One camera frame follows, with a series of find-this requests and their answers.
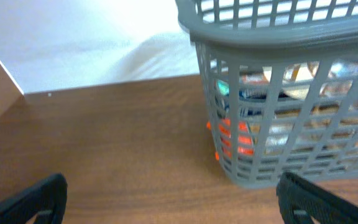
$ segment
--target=laundry basket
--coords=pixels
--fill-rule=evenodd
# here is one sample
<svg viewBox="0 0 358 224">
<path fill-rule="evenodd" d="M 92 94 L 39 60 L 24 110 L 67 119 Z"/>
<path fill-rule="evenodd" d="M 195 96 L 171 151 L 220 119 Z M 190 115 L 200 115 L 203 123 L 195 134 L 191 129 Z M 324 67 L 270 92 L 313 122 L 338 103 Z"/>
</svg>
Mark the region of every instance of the laundry basket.
<svg viewBox="0 0 358 224">
<path fill-rule="evenodd" d="M 233 182 L 358 177 L 358 0 L 176 2 Z"/>
</svg>

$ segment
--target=basket rim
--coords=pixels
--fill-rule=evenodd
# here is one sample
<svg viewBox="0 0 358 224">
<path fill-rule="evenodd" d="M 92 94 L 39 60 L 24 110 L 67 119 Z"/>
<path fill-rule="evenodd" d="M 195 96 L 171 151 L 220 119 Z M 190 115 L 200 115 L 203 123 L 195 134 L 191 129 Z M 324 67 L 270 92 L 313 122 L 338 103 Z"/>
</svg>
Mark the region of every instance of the basket rim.
<svg viewBox="0 0 358 224">
<path fill-rule="evenodd" d="M 284 49 L 341 45 L 358 42 L 358 16 L 313 21 L 310 24 L 263 27 L 249 30 L 222 29 L 205 24 L 197 15 L 195 0 L 175 0 L 178 21 L 192 39 L 244 48 Z"/>
</svg>

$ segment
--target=white backdrop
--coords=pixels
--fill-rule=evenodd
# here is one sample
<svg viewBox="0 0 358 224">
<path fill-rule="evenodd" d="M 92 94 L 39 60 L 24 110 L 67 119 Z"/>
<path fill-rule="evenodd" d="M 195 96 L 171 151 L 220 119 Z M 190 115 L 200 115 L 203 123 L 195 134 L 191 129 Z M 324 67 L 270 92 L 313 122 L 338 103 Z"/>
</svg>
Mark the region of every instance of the white backdrop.
<svg viewBox="0 0 358 224">
<path fill-rule="evenodd" d="M 198 73 L 174 0 L 0 0 L 0 59 L 24 93 Z"/>
</svg>

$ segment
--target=wooden table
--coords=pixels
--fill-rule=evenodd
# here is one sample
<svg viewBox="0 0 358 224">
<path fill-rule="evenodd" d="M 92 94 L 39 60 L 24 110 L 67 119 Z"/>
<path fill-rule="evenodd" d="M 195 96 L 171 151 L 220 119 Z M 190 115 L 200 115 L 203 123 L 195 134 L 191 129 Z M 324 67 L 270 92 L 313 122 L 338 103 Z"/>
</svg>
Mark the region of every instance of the wooden table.
<svg viewBox="0 0 358 224">
<path fill-rule="evenodd" d="M 27 95 L 0 118 L 0 200 L 54 172 L 64 223 L 282 223 L 214 158 L 198 76 Z M 358 204 L 358 180 L 323 187 Z"/>
</svg>

